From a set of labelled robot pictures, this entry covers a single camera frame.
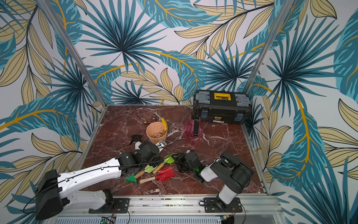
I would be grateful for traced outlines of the green toy trowel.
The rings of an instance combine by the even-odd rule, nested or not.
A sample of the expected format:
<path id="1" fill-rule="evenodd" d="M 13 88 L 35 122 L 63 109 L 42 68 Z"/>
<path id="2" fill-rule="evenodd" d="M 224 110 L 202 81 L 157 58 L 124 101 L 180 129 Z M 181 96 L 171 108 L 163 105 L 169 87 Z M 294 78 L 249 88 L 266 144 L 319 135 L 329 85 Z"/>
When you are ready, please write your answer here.
<path id="1" fill-rule="evenodd" d="M 157 174 L 162 168 L 163 166 L 168 163 L 168 164 L 172 164 L 174 162 L 174 157 L 177 156 L 178 154 L 169 154 L 164 158 L 164 161 L 159 164 L 157 166 L 157 168 L 153 171 L 153 174 Z"/>

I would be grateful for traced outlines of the red toy shovel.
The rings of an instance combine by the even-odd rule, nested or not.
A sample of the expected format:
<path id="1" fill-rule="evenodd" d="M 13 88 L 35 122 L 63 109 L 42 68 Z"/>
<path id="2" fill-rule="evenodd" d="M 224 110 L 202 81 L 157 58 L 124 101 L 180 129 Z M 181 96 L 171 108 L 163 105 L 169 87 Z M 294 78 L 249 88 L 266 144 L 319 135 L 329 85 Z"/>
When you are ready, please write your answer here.
<path id="1" fill-rule="evenodd" d="M 172 177 L 174 177 L 174 170 L 173 167 L 167 167 L 163 170 L 160 170 L 158 172 L 159 174 L 157 176 L 153 176 L 150 178 L 146 178 L 146 179 L 141 179 L 139 181 L 139 184 L 143 184 L 143 183 L 147 183 L 149 181 L 154 181 L 154 180 L 160 180 L 161 182 L 164 182 Z"/>

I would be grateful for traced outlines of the terracotta plastic flower pot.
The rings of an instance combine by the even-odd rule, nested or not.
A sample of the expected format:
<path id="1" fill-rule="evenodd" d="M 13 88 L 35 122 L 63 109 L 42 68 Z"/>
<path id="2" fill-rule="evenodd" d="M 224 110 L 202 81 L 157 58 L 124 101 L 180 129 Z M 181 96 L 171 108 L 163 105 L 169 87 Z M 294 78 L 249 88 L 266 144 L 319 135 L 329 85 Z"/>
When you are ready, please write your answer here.
<path id="1" fill-rule="evenodd" d="M 153 122 L 146 129 L 146 134 L 151 143 L 157 144 L 167 139 L 167 131 L 162 122 Z"/>

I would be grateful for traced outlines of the green toy rake wooden handle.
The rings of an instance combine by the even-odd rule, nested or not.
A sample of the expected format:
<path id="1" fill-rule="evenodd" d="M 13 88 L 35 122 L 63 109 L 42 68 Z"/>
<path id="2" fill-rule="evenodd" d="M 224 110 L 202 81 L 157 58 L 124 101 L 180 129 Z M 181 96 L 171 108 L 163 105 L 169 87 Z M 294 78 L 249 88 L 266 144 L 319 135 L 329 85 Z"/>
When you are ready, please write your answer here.
<path id="1" fill-rule="evenodd" d="M 139 173 L 137 173 L 137 174 L 132 174 L 131 176 L 125 178 L 125 182 L 126 182 L 126 183 L 138 184 L 138 179 L 139 179 L 141 176 L 143 176 L 144 173 L 145 173 L 144 171 L 141 171 L 141 172 L 139 172 Z"/>

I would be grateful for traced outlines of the pink pressure spray bottle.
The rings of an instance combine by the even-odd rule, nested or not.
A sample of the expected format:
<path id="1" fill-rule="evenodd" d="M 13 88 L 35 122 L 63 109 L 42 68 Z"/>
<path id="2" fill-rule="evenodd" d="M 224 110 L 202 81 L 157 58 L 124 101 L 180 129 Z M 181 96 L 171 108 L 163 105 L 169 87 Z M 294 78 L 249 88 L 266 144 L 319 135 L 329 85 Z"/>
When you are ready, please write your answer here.
<path id="1" fill-rule="evenodd" d="M 184 126 L 184 134 L 189 138 L 199 138 L 203 135 L 203 124 L 199 122 L 198 135 L 194 135 L 194 120 L 189 117 L 187 123 Z"/>

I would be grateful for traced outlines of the yellow toy shovel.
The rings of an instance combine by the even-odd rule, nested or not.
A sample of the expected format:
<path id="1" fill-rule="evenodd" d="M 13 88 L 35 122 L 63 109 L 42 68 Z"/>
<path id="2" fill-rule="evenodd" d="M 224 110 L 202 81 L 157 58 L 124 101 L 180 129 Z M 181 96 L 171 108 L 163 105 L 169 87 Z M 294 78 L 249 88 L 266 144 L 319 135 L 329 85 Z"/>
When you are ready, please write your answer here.
<path id="1" fill-rule="evenodd" d="M 167 130 L 168 130 L 168 125 L 167 125 L 167 122 L 165 121 L 165 119 L 164 118 L 161 118 L 161 122 L 162 122 L 162 124 L 164 125 L 164 131 L 166 132 Z"/>

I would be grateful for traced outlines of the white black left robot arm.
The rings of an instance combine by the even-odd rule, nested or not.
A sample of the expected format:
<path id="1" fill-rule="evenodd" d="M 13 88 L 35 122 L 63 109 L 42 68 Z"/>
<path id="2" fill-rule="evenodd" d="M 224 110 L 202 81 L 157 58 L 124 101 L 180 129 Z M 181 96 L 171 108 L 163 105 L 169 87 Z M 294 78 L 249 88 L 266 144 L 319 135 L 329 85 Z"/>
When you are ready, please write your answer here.
<path id="1" fill-rule="evenodd" d="M 111 211 L 116 208 L 109 190 L 84 191 L 83 189 L 105 180 L 134 176 L 147 165 L 162 161 L 159 153 L 165 141 L 153 144 L 140 142 L 132 152 L 120 155 L 85 169 L 58 173 L 45 173 L 35 191 L 35 219 L 46 220 L 67 209 Z"/>

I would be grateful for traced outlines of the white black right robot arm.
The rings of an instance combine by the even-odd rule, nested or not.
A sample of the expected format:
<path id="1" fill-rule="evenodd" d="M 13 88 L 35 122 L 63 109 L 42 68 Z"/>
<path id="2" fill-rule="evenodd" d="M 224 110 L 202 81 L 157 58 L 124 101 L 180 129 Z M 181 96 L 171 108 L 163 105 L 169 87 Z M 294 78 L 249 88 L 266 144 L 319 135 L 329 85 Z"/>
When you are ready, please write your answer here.
<path id="1" fill-rule="evenodd" d="M 192 174 L 201 184 L 208 183 L 216 178 L 223 181 L 224 186 L 215 198 L 204 198 L 204 206 L 211 212 L 230 212 L 230 209 L 241 210 L 238 205 L 232 205 L 236 196 L 250 184 L 254 170 L 233 156 L 228 151 L 224 152 L 210 165 L 204 166 L 195 151 L 179 153 L 173 156 L 174 165 L 180 173 Z"/>

